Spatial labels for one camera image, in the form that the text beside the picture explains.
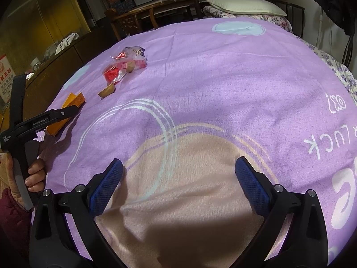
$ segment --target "purple bed sheet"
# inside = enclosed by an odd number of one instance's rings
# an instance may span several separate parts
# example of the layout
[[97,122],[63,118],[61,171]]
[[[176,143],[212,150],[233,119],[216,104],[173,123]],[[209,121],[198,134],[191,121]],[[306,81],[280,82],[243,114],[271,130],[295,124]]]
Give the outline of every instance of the purple bed sheet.
[[[146,49],[147,68],[101,100],[101,71],[129,46]],[[317,55],[272,23],[202,19],[127,37],[77,71],[49,109],[70,92],[87,102],[56,139],[44,138],[46,187],[70,191],[119,158],[126,176],[96,222],[129,267],[233,263],[263,220],[235,176],[239,156],[288,191],[317,192],[329,261],[356,228],[356,105]]]

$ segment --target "plastic wrapper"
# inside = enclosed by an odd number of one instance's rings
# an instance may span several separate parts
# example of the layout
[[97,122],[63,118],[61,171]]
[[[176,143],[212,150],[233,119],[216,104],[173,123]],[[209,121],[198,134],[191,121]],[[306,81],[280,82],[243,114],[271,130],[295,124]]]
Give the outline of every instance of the plastic wrapper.
[[140,46],[126,47],[117,56],[112,56],[113,61],[103,70],[108,85],[117,84],[128,73],[146,67],[144,51]]

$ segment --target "gray handle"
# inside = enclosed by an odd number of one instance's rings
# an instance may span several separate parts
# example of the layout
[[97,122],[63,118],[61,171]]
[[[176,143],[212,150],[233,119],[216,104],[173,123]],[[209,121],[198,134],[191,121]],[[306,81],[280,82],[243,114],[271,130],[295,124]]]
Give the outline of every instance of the gray handle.
[[[26,159],[27,159],[27,164],[30,166],[36,159],[37,159],[37,154],[38,150],[40,147],[40,142],[36,140],[30,140],[25,143],[25,153],[26,153]],[[26,210],[30,210],[33,208],[33,202],[30,197],[30,192],[28,191],[28,187],[25,184],[25,179],[21,168],[19,161],[16,158],[13,158],[14,161],[14,177],[15,177],[15,182],[17,184],[17,188],[19,189],[20,195],[24,201],[24,208]]]

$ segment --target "light blue circle pattern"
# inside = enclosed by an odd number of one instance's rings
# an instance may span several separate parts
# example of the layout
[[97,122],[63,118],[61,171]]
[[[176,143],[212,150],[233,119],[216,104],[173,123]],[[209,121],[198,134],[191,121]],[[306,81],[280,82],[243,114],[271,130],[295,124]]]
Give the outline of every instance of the light blue circle pattern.
[[74,84],[78,79],[81,78],[82,75],[89,69],[90,64],[86,64],[85,66],[78,69],[73,76],[70,77],[69,80],[63,85],[63,90],[66,90],[70,85]]
[[216,24],[212,31],[222,34],[238,34],[238,35],[262,35],[265,33],[265,28],[257,23],[245,21],[230,21]]

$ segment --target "blue textured pad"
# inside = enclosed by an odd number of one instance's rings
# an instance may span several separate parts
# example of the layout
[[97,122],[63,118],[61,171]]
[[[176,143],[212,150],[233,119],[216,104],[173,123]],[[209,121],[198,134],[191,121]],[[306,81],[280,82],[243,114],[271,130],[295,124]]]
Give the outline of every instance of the blue textured pad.
[[91,216],[99,216],[103,213],[122,176],[123,164],[117,160],[89,199],[89,214]]
[[270,212],[269,196],[253,174],[254,171],[250,169],[242,158],[237,159],[235,169],[237,179],[249,203],[258,215],[266,218]]

